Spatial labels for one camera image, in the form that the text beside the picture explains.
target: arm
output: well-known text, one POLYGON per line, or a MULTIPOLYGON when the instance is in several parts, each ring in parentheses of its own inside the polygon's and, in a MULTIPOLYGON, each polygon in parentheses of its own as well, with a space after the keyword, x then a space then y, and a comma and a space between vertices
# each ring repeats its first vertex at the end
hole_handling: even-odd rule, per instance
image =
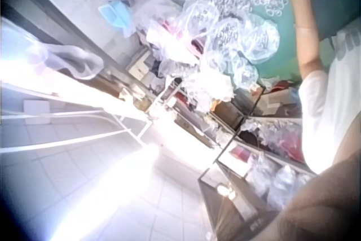
POLYGON ((316 70, 322 70, 319 39, 311 0, 291 0, 293 5, 297 59, 302 79, 316 70))

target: table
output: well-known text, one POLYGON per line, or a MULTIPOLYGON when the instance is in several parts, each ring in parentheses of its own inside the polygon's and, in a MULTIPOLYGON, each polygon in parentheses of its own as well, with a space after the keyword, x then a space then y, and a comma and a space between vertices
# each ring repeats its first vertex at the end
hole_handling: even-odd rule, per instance
MULTIPOLYGON (((360 0, 312 0, 320 39, 328 38, 360 16, 360 0)), ((256 7, 253 13, 277 23, 280 46, 268 61, 257 65, 259 76, 279 76, 282 80, 300 81, 301 76, 296 58, 296 34, 292 5, 288 4, 281 17, 269 17, 264 7, 256 7)), ((327 40, 321 43, 321 59, 325 65, 333 60, 333 50, 327 40)))

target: white cloth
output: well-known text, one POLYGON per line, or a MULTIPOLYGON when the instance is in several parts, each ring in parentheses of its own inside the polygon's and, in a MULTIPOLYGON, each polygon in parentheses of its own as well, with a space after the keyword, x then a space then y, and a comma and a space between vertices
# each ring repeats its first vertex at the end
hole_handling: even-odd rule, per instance
POLYGON ((313 71, 300 87, 303 155, 315 173, 332 165, 348 128, 361 112, 360 43, 360 26, 337 33, 337 54, 328 75, 313 71))

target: green table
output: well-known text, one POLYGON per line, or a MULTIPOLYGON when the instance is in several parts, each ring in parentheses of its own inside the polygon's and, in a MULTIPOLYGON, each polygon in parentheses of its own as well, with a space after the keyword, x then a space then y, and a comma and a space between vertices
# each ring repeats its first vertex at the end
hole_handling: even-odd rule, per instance
MULTIPOLYGON (((312 0, 320 39, 334 35, 360 16, 360 0, 312 0)), ((283 80, 301 79, 296 58, 296 36, 292 5, 288 4, 281 17, 269 17, 264 8, 255 8, 253 13, 278 24, 280 46, 268 61, 257 65, 261 78, 279 76, 283 80)), ((333 50, 327 41, 321 42, 321 59, 325 65, 333 60, 333 50)))

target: white t-shirt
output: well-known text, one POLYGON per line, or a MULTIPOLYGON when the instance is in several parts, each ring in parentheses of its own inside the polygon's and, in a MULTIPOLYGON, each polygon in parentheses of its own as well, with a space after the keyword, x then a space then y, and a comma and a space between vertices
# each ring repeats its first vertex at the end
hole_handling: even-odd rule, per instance
POLYGON ((299 92, 303 155, 315 173, 332 165, 348 128, 361 112, 361 27, 338 32, 333 42, 337 54, 328 75, 311 72, 299 92))

